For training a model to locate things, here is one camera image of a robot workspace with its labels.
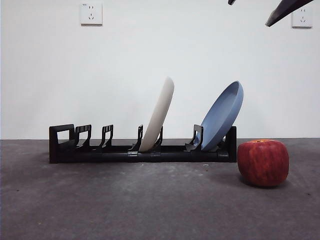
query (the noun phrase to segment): red apple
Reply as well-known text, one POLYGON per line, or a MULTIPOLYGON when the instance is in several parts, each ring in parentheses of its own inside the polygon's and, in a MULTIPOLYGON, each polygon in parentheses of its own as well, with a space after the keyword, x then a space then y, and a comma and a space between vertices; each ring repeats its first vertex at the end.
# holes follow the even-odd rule
POLYGON ((277 140, 260 139, 242 143, 238 147, 237 163, 247 181, 262 187, 279 185, 289 173, 287 148, 277 140))

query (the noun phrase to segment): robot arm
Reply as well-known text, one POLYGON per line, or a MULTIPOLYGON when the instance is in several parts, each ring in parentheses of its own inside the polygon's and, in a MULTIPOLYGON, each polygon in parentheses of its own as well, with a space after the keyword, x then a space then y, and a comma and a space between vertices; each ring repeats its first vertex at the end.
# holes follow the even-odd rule
MULTIPOLYGON (((228 0, 228 4, 232 5, 236 0, 228 0)), ((271 13, 265 25, 271 27, 276 22, 283 19, 293 11, 312 2, 313 0, 282 0, 278 7, 271 13)))

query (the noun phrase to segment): gray floor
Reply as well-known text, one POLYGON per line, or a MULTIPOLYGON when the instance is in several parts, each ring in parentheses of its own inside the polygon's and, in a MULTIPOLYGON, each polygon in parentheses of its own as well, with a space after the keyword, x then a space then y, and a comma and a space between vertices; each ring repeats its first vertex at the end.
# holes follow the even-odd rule
POLYGON ((3 140, 0 238, 319 240, 320 139, 283 142, 287 181, 257 188, 236 163, 49 164, 48 141, 3 140))

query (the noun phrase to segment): wall outlet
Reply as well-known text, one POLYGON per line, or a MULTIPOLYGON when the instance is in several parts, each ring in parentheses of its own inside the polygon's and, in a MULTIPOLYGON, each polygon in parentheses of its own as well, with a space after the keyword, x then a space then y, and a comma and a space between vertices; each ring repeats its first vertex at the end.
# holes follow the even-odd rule
POLYGON ((305 5, 291 14, 291 24, 293 28, 312 28, 312 8, 305 5))
POLYGON ((80 5, 81 25, 102 25, 102 3, 84 2, 80 5))

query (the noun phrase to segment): black dish rack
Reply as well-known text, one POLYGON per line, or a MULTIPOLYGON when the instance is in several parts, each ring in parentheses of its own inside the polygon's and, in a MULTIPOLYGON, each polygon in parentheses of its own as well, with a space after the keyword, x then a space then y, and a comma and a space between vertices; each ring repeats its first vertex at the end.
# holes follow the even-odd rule
POLYGON ((102 127, 102 139, 99 145, 90 145, 91 125, 75 126, 73 124, 49 127, 49 163, 80 163, 80 162, 237 162, 237 128, 232 126, 217 145, 214 151, 201 151, 204 128, 193 126, 193 138, 184 145, 163 145, 163 127, 153 148, 148 152, 139 152, 143 138, 143 125, 138 127, 137 141, 133 145, 113 145, 114 126, 102 127), (69 131, 69 140, 59 142, 58 132, 69 131), (80 133, 87 132, 87 139, 79 144, 80 133), (200 141, 194 144, 198 135, 200 141))

